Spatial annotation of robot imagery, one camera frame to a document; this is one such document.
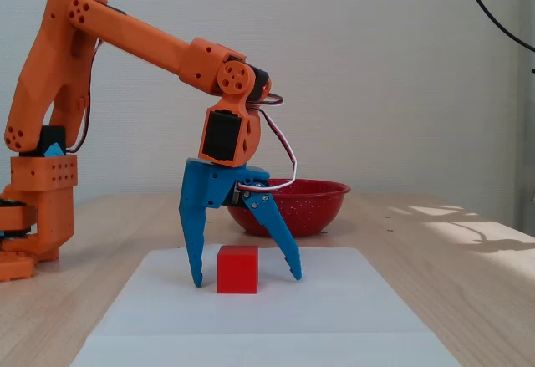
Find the blue gripper body black servo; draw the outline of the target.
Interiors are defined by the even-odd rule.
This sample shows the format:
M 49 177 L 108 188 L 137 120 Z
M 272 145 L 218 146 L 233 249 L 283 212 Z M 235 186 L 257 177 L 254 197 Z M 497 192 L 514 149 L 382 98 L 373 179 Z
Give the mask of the blue gripper body black servo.
M 267 185 L 270 175 L 262 168 L 240 166 L 232 168 L 190 158 L 186 161 L 179 207 L 246 208 L 237 183 Z

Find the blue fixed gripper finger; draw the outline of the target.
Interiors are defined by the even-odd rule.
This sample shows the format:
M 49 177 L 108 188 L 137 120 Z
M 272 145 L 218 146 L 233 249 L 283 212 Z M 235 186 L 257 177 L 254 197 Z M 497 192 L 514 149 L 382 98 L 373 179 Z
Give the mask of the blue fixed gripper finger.
M 179 213 L 192 280 L 195 286 L 200 288 L 203 281 L 202 255 L 206 208 L 202 206 L 179 206 Z

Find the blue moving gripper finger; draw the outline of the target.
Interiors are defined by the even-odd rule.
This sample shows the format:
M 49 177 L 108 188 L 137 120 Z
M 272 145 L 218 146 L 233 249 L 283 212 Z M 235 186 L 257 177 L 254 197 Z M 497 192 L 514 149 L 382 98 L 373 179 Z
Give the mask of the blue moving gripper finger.
M 256 221 L 263 226 L 278 245 L 288 264 L 290 273 L 299 281 L 302 279 L 302 265 L 298 244 L 289 231 L 278 210 L 272 193 L 265 186 L 239 186 L 242 199 Z

